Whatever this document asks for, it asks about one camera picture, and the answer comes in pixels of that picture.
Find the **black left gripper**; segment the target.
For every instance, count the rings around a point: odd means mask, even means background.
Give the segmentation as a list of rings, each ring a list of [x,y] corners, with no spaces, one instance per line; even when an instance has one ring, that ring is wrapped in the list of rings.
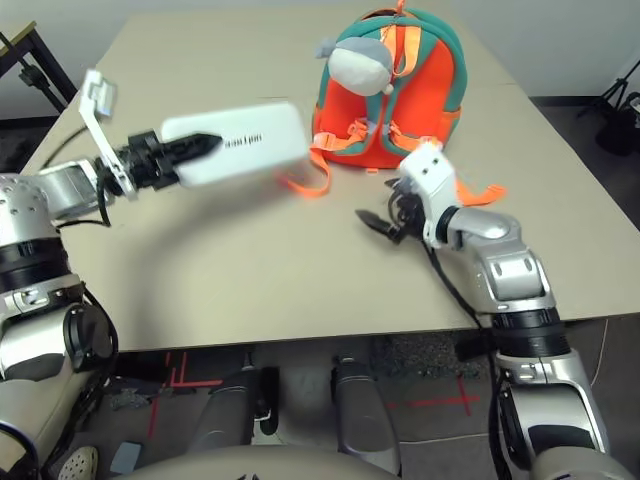
[[[178,182],[176,163],[198,159],[214,152],[223,138],[216,134],[194,133],[161,142],[154,130],[128,138],[120,158],[137,189],[164,189]]]

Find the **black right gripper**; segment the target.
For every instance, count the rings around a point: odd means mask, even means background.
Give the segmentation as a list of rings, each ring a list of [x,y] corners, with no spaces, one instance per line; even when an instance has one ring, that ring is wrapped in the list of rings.
[[[424,208],[420,197],[400,189],[393,189],[387,203],[390,222],[368,210],[356,210],[355,214],[368,228],[399,244],[406,237],[420,242],[424,240]]]

